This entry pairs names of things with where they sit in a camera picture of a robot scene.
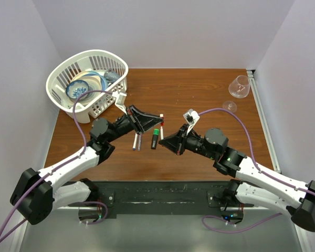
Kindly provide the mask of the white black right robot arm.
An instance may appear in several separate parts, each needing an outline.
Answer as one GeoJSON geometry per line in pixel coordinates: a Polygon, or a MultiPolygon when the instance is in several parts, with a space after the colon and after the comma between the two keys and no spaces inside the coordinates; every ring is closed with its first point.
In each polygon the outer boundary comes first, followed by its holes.
{"type": "Polygon", "coordinates": [[[315,181],[295,180],[258,164],[254,159],[228,146],[228,138],[218,128],[204,136],[184,124],[159,144],[176,155],[189,150],[214,161],[213,167],[233,178],[223,194],[229,206],[253,204],[290,217],[297,226],[315,232],[315,181]]]}

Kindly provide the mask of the green highlighter cap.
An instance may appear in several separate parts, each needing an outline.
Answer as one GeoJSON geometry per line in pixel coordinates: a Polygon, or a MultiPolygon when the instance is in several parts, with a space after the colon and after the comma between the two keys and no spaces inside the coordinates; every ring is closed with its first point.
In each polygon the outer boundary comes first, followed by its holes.
{"type": "Polygon", "coordinates": [[[160,130],[159,129],[154,129],[153,134],[154,135],[159,135],[160,134],[160,130]]]}

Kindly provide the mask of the white red pen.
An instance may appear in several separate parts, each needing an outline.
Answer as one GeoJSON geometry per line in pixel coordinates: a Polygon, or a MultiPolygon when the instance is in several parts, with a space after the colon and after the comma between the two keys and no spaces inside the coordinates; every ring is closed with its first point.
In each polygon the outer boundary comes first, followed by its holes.
{"type": "Polygon", "coordinates": [[[164,131],[163,131],[163,126],[160,126],[160,139],[164,139],[164,131]]]}

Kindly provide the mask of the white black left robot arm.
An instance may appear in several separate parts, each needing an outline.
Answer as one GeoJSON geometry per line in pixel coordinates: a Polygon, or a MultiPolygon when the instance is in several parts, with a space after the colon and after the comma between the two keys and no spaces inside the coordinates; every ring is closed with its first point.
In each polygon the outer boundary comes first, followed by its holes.
{"type": "Polygon", "coordinates": [[[143,134],[163,122],[158,115],[144,113],[131,105],[115,122],[97,118],[84,146],[57,164],[35,171],[25,170],[12,193],[10,203],[32,225],[42,222],[59,205],[57,192],[66,191],[64,184],[83,171],[107,160],[115,147],[112,141],[135,131],[143,134]]]}

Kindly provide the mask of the blue pen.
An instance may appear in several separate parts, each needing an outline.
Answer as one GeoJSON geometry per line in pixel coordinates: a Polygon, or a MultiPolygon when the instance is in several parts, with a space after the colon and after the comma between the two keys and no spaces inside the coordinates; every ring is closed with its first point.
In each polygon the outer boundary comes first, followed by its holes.
{"type": "Polygon", "coordinates": [[[134,150],[134,151],[137,149],[138,137],[139,137],[139,135],[136,133],[134,136],[133,146],[132,146],[132,150],[134,150]]]}

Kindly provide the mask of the red pen cap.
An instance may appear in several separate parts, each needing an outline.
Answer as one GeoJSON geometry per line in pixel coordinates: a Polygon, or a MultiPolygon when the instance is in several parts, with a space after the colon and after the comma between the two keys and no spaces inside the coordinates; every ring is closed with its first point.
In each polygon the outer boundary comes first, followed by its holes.
{"type": "Polygon", "coordinates": [[[162,119],[162,122],[160,123],[160,125],[163,126],[164,125],[164,115],[162,113],[160,114],[160,118],[162,119]]]}

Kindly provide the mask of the purple marker pen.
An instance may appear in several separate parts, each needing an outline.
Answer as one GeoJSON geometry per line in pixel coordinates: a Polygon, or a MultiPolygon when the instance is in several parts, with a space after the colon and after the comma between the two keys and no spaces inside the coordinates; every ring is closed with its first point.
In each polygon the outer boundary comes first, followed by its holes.
{"type": "Polygon", "coordinates": [[[142,134],[139,134],[139,136],[138,136],[138,146],[137,146],[137,150],[138,151],[141,150],[141,145],[142,145],[142,134]]]}

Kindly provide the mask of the black green highlighter pen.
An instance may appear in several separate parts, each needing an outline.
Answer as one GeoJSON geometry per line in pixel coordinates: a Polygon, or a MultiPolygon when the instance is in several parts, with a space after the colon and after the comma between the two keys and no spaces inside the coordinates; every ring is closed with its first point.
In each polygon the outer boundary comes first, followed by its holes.
{"type": "Polygon", "coordinates": [[[159,140],[159,135],[158,134],[153,134],[152,135],[152,141],[151,141],[151,149],[156,149],[156,146],[158,144],[158,140],[159,140]]]}

